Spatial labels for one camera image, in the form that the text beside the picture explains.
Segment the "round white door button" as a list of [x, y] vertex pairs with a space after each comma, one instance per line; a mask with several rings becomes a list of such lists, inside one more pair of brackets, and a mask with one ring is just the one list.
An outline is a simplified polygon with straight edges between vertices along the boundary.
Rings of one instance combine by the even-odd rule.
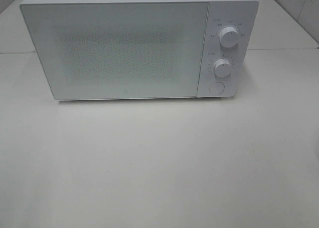
[[225, 85], [222, 82], [214, 82], [210, 85], [209, 91], [214, 96], [219, 96], [224, 92]]

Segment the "white microwave oven body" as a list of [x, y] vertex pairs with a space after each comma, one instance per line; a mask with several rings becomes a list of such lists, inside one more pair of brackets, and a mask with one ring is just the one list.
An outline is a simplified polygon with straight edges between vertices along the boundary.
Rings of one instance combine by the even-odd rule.
[[[192, 98], [232, 97], [236, 93], [238, 74], [243, 66], [245, 54], [259, 7], [258, 0], [23, 0], [23, 2], [20, 4], [20, 7], [23, 4], [131, 4], [191, 2], [208, 3], [197, 95]], [[237, 45], [232, 48], [225, 48], [219, 42], [219, 32], [228, 25], [236, 26], [240, 33]], [[217, 77], [214, 75], [213, 64], [217, 60], [223, 58], [228, 59], [233, 68], [230, 75], [227, 77]], [[214, 82], [222, 82], [225, 85], [224, 92], [219, 96], [214, 96], [209, 91], [210, 85]]]

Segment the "white microwave door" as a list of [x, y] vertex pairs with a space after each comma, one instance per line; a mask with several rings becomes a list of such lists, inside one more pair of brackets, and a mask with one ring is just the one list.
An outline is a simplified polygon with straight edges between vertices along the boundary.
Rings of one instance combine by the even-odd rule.
[[20, 8], [56, 100], [197, 95], [206, 2]]

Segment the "upper white microwave knob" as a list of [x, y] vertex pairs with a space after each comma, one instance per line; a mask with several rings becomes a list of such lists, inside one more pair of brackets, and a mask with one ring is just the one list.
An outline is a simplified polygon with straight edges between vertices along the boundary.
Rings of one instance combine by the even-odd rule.
[[237, 45], [240, 37], [239, 29], [234, 25], [225, 26], [218, 34], [220, 44], [225, 48]]

